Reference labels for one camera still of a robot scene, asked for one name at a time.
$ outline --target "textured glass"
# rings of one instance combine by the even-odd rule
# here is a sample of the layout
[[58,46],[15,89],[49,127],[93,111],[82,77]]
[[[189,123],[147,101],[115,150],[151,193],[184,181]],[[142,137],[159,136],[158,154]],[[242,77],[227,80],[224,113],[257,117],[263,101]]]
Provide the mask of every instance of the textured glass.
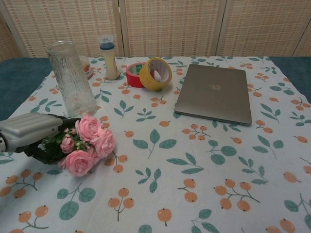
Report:
[[48,46],[47,52],[69,116],[95,114],[97,104],[74,43],[58,41]]

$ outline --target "laptop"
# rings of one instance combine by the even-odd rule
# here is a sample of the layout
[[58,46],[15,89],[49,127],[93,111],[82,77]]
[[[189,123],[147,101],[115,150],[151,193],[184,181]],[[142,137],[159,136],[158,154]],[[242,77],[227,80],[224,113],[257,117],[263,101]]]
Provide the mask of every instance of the laptop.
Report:
[[223,122],[251,124],[245,71],[189,65],[175,112]]

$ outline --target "flower bouquet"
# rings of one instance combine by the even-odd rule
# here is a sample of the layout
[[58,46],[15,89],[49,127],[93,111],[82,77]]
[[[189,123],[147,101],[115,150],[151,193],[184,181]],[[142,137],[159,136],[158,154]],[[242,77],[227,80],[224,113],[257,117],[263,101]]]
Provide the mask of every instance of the flower bouquet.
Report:
[[46,137],[41,144],[48,155],[45,163],[58,162],[73,176],[86,175],[115,145],[111,130],[103,129],[99,120],[89,115],[77,120],[74,127]]

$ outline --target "tablecloth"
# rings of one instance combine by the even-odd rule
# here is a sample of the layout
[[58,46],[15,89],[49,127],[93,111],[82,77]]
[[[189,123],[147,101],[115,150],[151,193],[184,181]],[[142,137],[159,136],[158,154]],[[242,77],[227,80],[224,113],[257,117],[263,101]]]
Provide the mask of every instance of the tablecloth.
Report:
[[[95,117],[113,131],[114,152],[80,178],[1,153],[0,232],[311,231],[306,98],[268,57],[163,59],[172,81],[151,92],[125,76],[148,57],[117,57],[116,81],[105,78],[103,58],[90,58]],[[175,114],[189,64],[245,70],[253,124]],[[12,116],[29,112],[66,116],[53,72]]]

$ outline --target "blue fabric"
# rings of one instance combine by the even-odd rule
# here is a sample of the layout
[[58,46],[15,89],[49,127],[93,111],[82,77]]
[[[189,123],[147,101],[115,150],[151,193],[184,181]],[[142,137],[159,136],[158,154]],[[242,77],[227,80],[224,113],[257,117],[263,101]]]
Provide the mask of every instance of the blue fabric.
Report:
[[51,70],[48,58],[15,58],[0,63],[0,120],[7,119]]
[[311,103],[311,57],[270,57],[270,59]]

